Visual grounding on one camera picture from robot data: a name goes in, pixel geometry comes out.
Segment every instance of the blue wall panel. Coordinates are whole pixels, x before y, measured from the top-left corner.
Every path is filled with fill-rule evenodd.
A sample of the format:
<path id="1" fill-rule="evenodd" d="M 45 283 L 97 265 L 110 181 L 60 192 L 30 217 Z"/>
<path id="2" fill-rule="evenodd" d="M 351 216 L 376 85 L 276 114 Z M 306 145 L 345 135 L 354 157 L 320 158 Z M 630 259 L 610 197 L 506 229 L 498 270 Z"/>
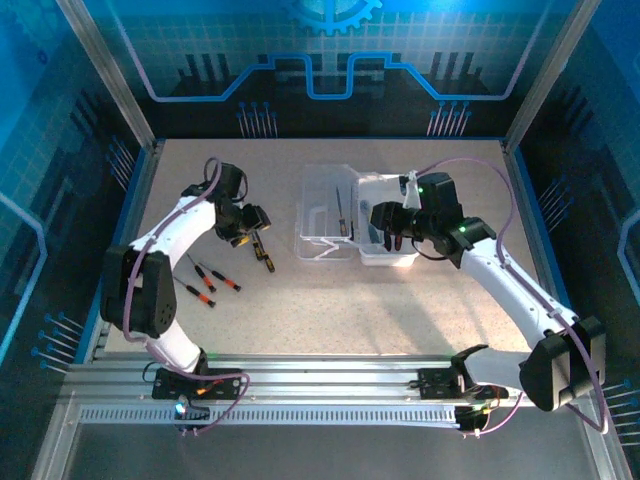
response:
<path id="1" fill-rule="evenodd" d="M 521 145 L 571 303 L 607 328 L 611 384 L 640 380 L 640 225 L 623 229 L 640 205 L 638 25 L 638 2 L 603 0 Z"/>
<path id="2" fill-rule="evenodd" d="M 133 3 L 89 9 L 154 132 L 238 138 L 504 135 L 574 2 Z"/>
<path id="3" fill-rule="evenodd" d="M 54 0 L 0 2 L 0 62 L 0 476 L 23 479 L 138 146 Z"/>

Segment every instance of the clear plastic container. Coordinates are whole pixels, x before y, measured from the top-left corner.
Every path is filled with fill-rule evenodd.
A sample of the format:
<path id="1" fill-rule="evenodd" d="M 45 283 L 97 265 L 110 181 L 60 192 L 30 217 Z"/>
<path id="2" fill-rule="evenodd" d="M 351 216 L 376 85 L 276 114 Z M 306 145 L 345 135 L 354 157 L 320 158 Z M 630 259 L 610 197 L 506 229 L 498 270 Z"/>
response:
<path id="1" fill-rule="evenodd" d="M 348 260 L 357 247 L 358 173 L 348 165 L 307 165 L 295 250 L 302 260 Z"/>
<path id="2" fill-rule="evenodd" d="M 402 247 L 390 252 L 384 248 L 384 234 L 369 223 L 371 209 L 382 202 L 405 203 L 400 191 L 399 175 L 361 174 L 358 179 L 358 232 L 360 260 L 364 265 L 376 267 L 410 267 L 418 253 L 411 241 L 403 239 Z"/>

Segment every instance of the speckled tabletop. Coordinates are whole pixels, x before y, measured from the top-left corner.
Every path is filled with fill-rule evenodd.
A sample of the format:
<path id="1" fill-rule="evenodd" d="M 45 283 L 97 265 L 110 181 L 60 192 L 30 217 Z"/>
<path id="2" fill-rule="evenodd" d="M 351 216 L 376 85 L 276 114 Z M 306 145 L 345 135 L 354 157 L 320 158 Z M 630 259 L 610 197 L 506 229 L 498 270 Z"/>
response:
<path id="1" fill-rule="evenodd" d="M 236 354 L 444 354 L 478 343 L 526 351 L 522 335 L 498 304 L 449 262 L 416 260 L 406 269 L 348 262 L 310 263 L 294 254 L 296 204 L 305 164 L 349 164 L 360 172 L 405 173 L 448 157 L 474 156 L 505 170 L 498 141 L 442 140 L 170 140 L 154 178 L 140 234 L 155 226 L 180 193 L 202 179 L 210 156 L 234 163 L 249 179 L 247 202 L 261 205 L 273 226 L 261 236 L 276 266 L 267 272 L 250 245 L 237 249 L 211 231 L 190 249 L 242 286 L 216 281 L 211 310 L 180 285 L 177 319 L 208 352 Z M 458 163 L 443 168 L 456 182 L 465 215 L 498 231 L 509 194 L 489 168 Z M 505 246 L 532 274 L 535 269 L 516 215 Z M 175 274 L 204 289 L 184 257 Z M 111 330 L 108 351 L 135 351 Z"/>

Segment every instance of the plastic bin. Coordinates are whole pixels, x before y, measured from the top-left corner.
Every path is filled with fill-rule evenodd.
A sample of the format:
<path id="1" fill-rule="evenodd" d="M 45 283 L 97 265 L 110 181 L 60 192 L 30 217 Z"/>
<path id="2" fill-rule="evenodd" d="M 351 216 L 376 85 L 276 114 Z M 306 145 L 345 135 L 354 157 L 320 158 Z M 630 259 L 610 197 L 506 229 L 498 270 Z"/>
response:
<path id="1" fill-rule="evenodd" d="M 305 167 L 302 203 L 298 206 L 296 222 L 298 258 L 314 261 L 353 258 L 357 247 L 353 230 L 357 227 L 358 177 L 348 165 Z M 341 219 L 344 219 L 346 232 L 341 232 Z"/>

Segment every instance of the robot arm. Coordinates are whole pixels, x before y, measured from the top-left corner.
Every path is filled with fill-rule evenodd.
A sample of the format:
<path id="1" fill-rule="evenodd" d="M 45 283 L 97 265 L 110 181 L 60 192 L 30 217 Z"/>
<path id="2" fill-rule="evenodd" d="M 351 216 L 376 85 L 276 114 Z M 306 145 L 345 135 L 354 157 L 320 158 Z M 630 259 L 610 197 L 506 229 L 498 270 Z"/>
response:
<path id="1" fill-rule="evenodd" d="M 246 182 L 239 168 L 221 164 L 219 183 L 203 201 L 187 209 L 187 205 L 211 187 L 206 179 L 182 193 L 176 207 L 159 225 L 171 217 L 175 219 L 157 237 L 156 226 L 130 245 L 110 247 L 105 255 L 100 312 L 105 321 L 123 330 L 128 279 L 138 255 L 153 240 L 136 279 L 129 328 L 146 336 L 145 346 L 154 358 L 161 358 L 183 372 L 204 375 L 207 362 L 203 350 L 187 337 L 175 319 L 172 271 L 191 245 L 212 228 L 220 238 L 236 247 L 245 243 L 254 231 L 270 225 L 259 206 L 239 205 L 238 191 L 243 178 Z"/>
<path id="2" fill-rule="evenodd" d="M 407 177 L 400 177 L 406 189 Z M 508 254 L 481 219 L 464 217 L 453 180 L 432 173 L 411 185 L 420 208 L 385 202 L 372 210 L 379 230 L 413 241 L 430 240 L 436 251 L 485 288 L 518 326 L 531 353 L 500 352 L 486 345 L 456 355 L 453 366 L 467 386 L 492 384 L 523 390 L 540 409 L 552 411 L 593 389 L 578 347 L 579 337 L 604 383 L 604 328 L 595 318 L 580 320 L 545 292 Z"/>

